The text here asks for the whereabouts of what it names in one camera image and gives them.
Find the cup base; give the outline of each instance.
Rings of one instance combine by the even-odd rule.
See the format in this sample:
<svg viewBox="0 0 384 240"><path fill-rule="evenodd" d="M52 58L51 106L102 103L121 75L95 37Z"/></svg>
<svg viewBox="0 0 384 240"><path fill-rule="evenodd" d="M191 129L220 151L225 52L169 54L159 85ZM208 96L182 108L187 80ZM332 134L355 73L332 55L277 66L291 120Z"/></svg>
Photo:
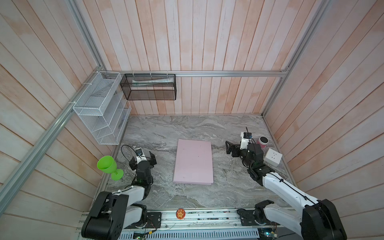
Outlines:
<svg viewBox="0 0 384 240"><path fill-rule="evenodd" d="M124 171L122 169L116 169L115 172L111 173L111 178L114 181L120 180L124 175Z"/></svg>

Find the marble table surface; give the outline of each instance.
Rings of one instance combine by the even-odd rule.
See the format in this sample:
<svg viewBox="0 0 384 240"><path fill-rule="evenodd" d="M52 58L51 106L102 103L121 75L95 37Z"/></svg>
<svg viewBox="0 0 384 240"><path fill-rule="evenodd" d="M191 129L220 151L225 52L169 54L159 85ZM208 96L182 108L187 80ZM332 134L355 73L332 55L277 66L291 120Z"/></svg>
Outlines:
<svg viewBox="0 0 384 240"><path fill-rule="evenodd" d="M272 191L253 181L240 158L226 154L225 141L240 143L240 132L252 133L253 138L268 138L268 148L277 150L261 116L252 115L201 115L201 116L131 116L122 144L142 147L149 157L151 151L157 165L151 169L154 179L146 199L139 203L148 209L254 207L269 199L281 206L287 203ZM180 184L173 182L178 139L210 141L214 169L212 185ZM133 151L123 147L124 155L131 159ZM134 171L119 151L116 159L124 176L118 181L109 180L107 191L124 189L131 184ZM285 179L288 174L281 162L274 168Z"/></svg>

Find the pink foam board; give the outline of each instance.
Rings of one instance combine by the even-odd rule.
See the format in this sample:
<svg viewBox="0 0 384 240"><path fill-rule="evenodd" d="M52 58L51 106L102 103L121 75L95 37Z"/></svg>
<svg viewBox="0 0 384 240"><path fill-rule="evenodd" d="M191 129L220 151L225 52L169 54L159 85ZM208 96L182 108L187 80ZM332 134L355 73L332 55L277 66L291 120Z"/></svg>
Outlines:
<svg viewBox="0 0 384 240"><path fill-rule="evenodd" d="M214 182L211 142L179 139L173 182L204 185Z"/></svg>

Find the green plastic cup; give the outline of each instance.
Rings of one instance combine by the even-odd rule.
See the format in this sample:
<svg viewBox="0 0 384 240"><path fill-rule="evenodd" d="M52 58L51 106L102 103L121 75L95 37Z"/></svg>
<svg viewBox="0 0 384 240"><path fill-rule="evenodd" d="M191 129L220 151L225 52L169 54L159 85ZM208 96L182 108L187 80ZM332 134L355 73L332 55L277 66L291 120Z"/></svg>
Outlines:
<svg viewBox="0 0 384 240"><path fill-rule="evenodd" d="M110 173L112 180L119 180L124 175L122 169L117 168L116 161L111 156L104 156L97 162L97 168L105 173Z"/></svg>

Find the pink cup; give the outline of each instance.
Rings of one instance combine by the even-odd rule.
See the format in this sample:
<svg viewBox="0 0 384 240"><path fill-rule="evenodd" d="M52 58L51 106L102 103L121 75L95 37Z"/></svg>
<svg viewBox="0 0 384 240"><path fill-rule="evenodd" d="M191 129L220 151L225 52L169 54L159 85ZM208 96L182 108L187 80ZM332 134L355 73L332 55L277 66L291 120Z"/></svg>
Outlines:
<svg viewBox="0 0 384 240"><path fill-rule="evenodd" d="M257 144L259 144L261 148L265 148L265 146L268 144L268 139L266 137L259 137Z"/></svg>

